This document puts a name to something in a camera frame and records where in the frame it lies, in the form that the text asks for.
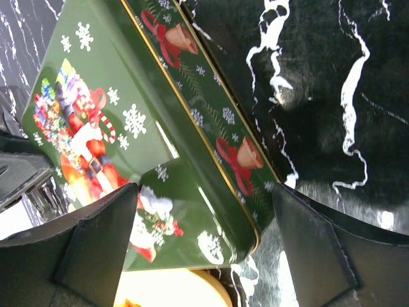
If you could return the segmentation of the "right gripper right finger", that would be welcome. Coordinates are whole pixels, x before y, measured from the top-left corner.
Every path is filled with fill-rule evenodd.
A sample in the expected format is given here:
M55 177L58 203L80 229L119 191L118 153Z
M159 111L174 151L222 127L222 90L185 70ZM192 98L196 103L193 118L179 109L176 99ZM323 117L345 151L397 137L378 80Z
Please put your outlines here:
M300 306L408 306L408 236L277 184L277 220Z

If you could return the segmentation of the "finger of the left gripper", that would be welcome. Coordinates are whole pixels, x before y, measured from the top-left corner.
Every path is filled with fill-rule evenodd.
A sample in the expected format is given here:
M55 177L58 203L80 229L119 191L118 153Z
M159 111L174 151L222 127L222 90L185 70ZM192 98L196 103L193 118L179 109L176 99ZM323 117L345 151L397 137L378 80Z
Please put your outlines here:
M40 186L52 175L49 158L25 138L1 133L1 210Z

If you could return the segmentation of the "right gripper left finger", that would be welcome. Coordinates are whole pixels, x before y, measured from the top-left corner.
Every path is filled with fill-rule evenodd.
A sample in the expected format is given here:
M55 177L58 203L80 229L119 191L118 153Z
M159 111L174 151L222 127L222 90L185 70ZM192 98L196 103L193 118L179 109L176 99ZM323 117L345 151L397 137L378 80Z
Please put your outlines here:
M112 306L138 186L1 241L1 306Z

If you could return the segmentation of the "gold tin lid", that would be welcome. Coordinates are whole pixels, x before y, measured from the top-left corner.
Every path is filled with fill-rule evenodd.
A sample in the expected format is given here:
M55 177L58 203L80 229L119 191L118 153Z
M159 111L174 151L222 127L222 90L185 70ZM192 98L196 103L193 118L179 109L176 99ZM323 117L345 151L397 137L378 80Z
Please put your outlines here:
M127 271L241 262L261 232L123 1L66 1L22 125L72 209L135 183Z

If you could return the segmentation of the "green gold cookie tin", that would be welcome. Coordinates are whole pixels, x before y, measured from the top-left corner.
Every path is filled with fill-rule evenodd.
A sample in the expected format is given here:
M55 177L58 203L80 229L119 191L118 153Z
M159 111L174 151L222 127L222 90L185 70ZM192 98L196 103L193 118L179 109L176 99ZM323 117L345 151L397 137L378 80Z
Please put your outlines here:
M220 174L259 232L274 218L272 164L178 1L123 1L194 122Z

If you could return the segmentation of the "orange fish cookie top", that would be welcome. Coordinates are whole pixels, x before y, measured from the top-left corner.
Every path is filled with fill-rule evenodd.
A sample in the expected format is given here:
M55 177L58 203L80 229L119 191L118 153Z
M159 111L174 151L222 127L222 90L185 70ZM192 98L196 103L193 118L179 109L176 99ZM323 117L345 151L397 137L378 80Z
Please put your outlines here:
M141 307L139 304L132 302L129 299L125 299L125 302L122 304L122 307Z

